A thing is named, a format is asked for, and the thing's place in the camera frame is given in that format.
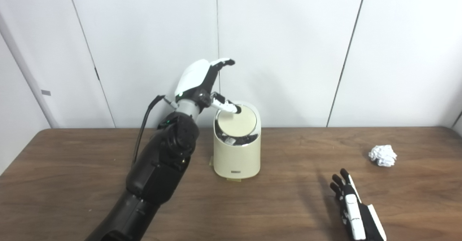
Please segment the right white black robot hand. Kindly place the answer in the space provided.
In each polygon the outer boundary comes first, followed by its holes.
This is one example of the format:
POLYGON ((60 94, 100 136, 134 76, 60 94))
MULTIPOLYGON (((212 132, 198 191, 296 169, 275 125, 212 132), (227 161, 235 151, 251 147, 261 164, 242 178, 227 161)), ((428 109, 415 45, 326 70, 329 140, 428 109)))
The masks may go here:
POLYGON ((330 188, 340 205, 340 217, 351 241, 386 241, 387 236, 374 206, 362 203, 353 178, 345 168, 332 175, 330 188))

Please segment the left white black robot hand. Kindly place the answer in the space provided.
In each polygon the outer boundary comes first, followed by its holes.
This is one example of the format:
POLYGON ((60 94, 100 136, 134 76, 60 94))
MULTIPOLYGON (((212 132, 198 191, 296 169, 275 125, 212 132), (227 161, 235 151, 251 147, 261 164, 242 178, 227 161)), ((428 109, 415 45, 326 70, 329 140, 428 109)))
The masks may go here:
POLYGON ((241 107, 212 91, 220 70, 234 64, 235 61, 230 58, 213 62, 202 59, 187 67, 175 90, 175 102, 178 105, 175 111, 186 114, 193 121, 197 120, 203 109, 209 107, 229 113, 241 113, 241 107))

